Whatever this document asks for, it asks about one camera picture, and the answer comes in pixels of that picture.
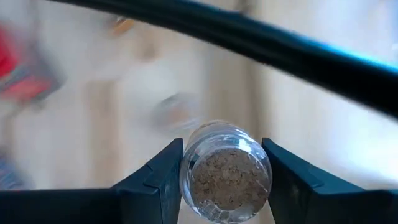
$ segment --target black cable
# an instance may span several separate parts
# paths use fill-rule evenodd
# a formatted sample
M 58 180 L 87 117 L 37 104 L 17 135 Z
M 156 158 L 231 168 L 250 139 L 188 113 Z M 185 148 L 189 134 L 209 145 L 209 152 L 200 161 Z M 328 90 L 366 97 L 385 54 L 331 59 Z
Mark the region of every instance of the black cable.
M 398 118 L 398 70 L 240 16 L 178 0 L 55 0 L 197 37 Z

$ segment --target bottle mouth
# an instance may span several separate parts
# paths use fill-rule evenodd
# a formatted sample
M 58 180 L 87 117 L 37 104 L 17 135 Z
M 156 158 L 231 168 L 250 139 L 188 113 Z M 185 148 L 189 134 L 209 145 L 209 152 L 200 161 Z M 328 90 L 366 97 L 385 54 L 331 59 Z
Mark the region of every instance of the bottle mouth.
M 265 151 L 243 129 L 217 120 L 190 136 L 180 189 L 186 203 L 202 218 L 225 224 L 254 217 L 264 206 L 271 183 Z

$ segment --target blurred background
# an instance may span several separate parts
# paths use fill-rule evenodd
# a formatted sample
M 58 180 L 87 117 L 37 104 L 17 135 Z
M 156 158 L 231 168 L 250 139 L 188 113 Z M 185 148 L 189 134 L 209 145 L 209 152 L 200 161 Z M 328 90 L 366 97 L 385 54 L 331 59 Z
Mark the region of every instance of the blurred background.
M 201 2 L 398 63 L 395 0 Z M 56 2 L 0 0 L 2 23 L 60 77 L 44 100 L 0 101 L 0 144 L 30 188 L 112 186 L 173 138 L 223 119 L 360 187 L 398 189 L 397 121 L 289 74 L 171 30 Z M 181 224 L 205 223 L 181 209 Z M 249 223 L 272 223 L 269 207 Z

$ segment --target brown powder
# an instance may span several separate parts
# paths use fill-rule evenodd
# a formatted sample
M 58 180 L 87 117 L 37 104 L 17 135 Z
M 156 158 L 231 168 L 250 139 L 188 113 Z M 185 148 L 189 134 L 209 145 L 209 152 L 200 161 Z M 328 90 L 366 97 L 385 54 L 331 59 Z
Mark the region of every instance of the brown powder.
M 190 188 L 197 207 L 211 200 L 222 210 L 252 205 L 258 212 L 267 200 L 267 176 L 255 158 L 239 149 L 223 149 L 198 161 Z

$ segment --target clear glass bottle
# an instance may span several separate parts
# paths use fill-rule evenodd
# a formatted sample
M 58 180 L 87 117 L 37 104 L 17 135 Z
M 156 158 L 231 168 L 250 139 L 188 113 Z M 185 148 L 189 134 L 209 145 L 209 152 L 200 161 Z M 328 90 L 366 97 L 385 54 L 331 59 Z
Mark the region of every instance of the clear glass bottle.
M 193 171 L 210 155 L 225 149 L 240 150 L 248 155 L 261 171 L 262 178 L 258 182 L 261 182 L 259 185 L 264 191 L 261 193 L 267 198 L 272 183 L 271 165 L 267 154 L 245 131 L 224 121 L 205 124 L 190 136 L 180 169 L 180 189 L 186 203 L 202 218 L 213 223 L 241 223 L 252 218 L 264 204 L 259 208 L 246 204 L 234 210 L 223 210 L 212 201 L 206 207 L 199 206 L 192 197 L 191 185 L 195 181 Z

